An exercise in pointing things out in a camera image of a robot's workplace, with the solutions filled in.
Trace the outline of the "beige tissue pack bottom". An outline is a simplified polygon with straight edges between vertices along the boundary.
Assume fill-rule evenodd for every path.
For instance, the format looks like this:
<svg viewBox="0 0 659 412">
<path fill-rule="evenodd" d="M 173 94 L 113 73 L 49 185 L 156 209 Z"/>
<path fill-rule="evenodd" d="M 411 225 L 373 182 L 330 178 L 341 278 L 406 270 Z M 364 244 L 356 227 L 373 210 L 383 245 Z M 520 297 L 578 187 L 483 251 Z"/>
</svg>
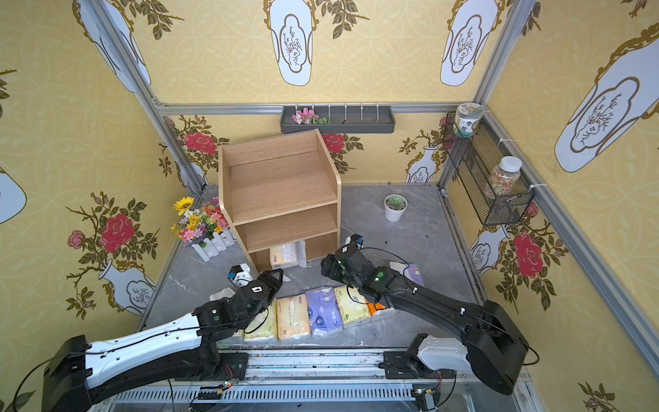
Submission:
<svg viewBox="0 0 659 412">
<path fill-rule="evenodd" d="M 278 245 L 269 249 L 269 262 L 273 270 L 291 267 L 307 267 L 305 240 Z"/>
</svg>

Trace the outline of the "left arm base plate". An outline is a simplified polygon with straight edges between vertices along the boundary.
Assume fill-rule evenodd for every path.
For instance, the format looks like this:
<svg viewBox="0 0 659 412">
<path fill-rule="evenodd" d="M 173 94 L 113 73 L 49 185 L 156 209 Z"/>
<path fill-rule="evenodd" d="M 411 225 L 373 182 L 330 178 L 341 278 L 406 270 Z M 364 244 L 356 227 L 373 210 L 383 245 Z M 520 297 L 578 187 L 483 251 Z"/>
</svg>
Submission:
<svg viewBox="0 0 659 412">
<path fill-rule="evenodd" d="M 200 378 L 208 381 L 244 380 L 248 360 L 249 355 L 246 352 L 219 353 Z"/>
</svg>

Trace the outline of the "purple tissue pack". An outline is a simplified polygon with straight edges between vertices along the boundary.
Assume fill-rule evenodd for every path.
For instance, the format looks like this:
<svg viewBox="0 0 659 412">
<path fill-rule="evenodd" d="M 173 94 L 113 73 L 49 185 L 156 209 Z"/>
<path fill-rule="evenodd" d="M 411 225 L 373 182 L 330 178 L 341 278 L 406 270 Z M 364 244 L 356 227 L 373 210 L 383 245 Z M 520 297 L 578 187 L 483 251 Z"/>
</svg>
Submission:
<svg viewBox="0 0 659 412">
<path fill-rule="evenodd" d="M 316 288 L 305 293 L 311 334 L 329 336 L 343 330 L 334 288 Z"/>
</svg>

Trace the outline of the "yellow green tissue pack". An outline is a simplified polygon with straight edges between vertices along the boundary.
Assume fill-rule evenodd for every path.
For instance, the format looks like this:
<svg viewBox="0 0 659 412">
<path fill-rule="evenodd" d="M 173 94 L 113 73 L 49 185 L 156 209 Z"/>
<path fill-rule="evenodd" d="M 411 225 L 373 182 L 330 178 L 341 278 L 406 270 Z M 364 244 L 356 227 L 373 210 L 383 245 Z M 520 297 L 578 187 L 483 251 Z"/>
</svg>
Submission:
<svg viewBox="0 0 659 412">
<path fill-rule="evenodd" d="M 334 288 L 334 293 L 344 328 L 355 327 L 372 320 L 368 302 L 356 288 L 344 285 Z"/>
</svg>

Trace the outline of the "lavender tissue pack bottom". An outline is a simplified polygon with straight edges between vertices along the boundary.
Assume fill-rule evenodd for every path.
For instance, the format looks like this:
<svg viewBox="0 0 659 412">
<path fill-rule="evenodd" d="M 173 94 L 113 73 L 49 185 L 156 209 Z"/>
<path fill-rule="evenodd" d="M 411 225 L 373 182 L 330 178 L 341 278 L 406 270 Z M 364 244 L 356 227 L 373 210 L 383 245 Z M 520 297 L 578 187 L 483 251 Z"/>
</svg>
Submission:
<svg viewBox="0 0 659 412">
<path fill-rule="evenodd" d="M 424 285 L 420 268 L 417 264 L 390 262 L 389 266 L 393 271 L 401 273 L 402 275 L 406 276 L 406 278 L 410 279 L 410 281 L 413 283 L 417 283 L 420 286 Z"/>
</svg>

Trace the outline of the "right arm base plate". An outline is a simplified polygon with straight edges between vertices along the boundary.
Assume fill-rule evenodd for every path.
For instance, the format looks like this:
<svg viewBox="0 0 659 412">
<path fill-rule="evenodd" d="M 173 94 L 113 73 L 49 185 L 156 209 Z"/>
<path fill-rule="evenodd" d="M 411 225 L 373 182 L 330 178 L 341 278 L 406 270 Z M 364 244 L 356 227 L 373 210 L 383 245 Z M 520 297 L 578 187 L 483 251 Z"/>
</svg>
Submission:
<svg viewBox="0 0 659 412">
<path fill-rule="evenodd" d="M 433 376 L 433 370 L 418 356 L 420 345 L 427 337 L 426 333 L 418 334 L 406 351 L 384 352 L 379 369 L 384 370 L 386 379 L 426 379 Z"/>
</svg>

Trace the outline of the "pale yellow tissue pack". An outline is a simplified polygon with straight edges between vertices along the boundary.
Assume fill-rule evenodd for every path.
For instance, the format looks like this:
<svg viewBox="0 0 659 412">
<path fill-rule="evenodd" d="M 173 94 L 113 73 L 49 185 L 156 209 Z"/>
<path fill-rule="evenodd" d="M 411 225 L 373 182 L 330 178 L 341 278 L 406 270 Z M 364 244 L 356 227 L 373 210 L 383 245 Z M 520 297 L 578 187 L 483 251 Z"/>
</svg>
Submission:
<svg viewBox="0 0 659 412">
<path fill-rule="evenodd" d="M 277 339 L 276 302 L 259 313 L 244 332 L 246 342 L 270 342 Z"/>
</svg>

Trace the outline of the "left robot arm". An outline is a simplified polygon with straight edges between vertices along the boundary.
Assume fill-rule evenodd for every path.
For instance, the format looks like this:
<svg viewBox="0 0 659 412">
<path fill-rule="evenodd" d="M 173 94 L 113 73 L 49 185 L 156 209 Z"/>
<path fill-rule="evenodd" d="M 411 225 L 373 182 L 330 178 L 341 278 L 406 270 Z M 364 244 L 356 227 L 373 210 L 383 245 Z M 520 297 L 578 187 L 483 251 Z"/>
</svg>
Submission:
<svg viewBox="0 0 659 412">
<path fill-rule="evenodd" d="M 210 379 L 224 372 L 216 345 L 265 312 L 283 284 L 281 270 L 264 271 L 233 296 L 139 333 L 90 343 L 66 340 L 44 370 L 44 411 L 87 411 L 96 403 L 147 384 Z"/>
</svg>

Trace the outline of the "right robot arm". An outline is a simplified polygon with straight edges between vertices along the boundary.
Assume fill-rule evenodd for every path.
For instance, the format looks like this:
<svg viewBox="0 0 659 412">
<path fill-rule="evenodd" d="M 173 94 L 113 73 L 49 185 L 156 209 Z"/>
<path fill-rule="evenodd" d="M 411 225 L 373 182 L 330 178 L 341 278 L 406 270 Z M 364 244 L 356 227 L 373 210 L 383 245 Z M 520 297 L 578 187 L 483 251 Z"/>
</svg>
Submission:
<svg viewBox="0 0 659 412">
<path fill-rule="evenodd" d="M 357 289 L 372 304 L 410 313 L 450 333 L 465 346 L 466 361 L 483 384 L 503 395 L 513 393 L 530 344 L 499 304 L 455 300 L 391 268 L 376 267 L 354 241 L 327 255 L 321 273 Z"/>
</svg>

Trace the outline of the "beige orange tissue pack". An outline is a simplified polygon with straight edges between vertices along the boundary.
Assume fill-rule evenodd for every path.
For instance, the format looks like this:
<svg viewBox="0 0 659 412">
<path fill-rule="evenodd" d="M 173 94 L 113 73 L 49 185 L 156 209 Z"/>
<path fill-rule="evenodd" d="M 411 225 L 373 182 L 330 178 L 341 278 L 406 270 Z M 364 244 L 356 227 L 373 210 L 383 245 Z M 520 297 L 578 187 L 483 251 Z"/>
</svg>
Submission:
<svg viewBox="0 0 659 412">
<path fill-rule="evenodd" d="M 311 335 L 305 294 L 278 299 L 276 317 L 277 335 L 280 340 L 300 339 Z"/>
</svg>

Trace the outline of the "white green tissue pack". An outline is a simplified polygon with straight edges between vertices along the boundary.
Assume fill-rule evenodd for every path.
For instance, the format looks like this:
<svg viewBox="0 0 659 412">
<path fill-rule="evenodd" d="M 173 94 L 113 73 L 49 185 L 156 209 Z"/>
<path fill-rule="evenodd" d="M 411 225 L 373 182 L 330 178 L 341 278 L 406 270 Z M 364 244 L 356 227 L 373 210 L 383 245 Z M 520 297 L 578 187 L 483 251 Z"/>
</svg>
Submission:
<svg viewBox="0 0 659 412">
<path fill-rule="evenodd" d="M 235 296 L 235 290 L 233 288 L 223 288 L 220 292 L 214 293 L 209 297 L 210 301 L 230 299 Z"/>
</svg>

